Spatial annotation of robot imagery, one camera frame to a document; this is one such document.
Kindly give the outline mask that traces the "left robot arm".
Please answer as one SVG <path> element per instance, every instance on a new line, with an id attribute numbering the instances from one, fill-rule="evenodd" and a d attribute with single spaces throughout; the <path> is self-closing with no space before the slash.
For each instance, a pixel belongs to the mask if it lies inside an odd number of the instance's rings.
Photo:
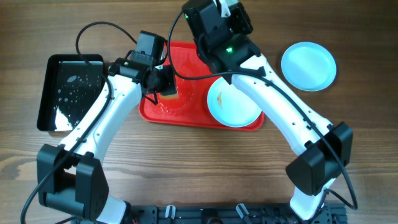
<path id="1" fill-rule="evenodd" d="M 105 85 L 77 127 L 58 146 L 37 155 L 38 185 L 32 192 L 45 207 L 93 223 L 133 223 L 131 205 L 109 194 L 103 160 L 127 115 L 143 98 L 173 89 L 164 37 L 141 31 L 136 48 L 109 68 Z"/>

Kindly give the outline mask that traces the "green and orange sponge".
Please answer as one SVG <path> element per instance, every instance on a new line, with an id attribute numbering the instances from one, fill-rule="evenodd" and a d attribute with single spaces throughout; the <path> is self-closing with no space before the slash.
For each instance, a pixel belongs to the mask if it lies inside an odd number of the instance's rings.
<path id="1" fill-rule="evenodd" d="M 177 90 L 168 90 L 159 94 L 161 99 L 164 100 L 173 100 L 178 98 L 178 91 Z"/>

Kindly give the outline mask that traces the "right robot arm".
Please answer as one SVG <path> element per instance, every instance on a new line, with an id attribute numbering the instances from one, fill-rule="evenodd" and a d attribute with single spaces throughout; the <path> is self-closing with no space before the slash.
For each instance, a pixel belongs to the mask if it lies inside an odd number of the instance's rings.
<path id="1" fill-rule="evenodd" d="M 352 129 L 320 116 L 275 74 L 249 38 L 252 25 L 240 2 L 189 0 L 182 13 L 201 61 L 250 97 L 286 138 L 296 155 L 285 169 L 295 187 L 290 207 L 300 219 L 314 219 L 332 183 L 347 174 Z"/>

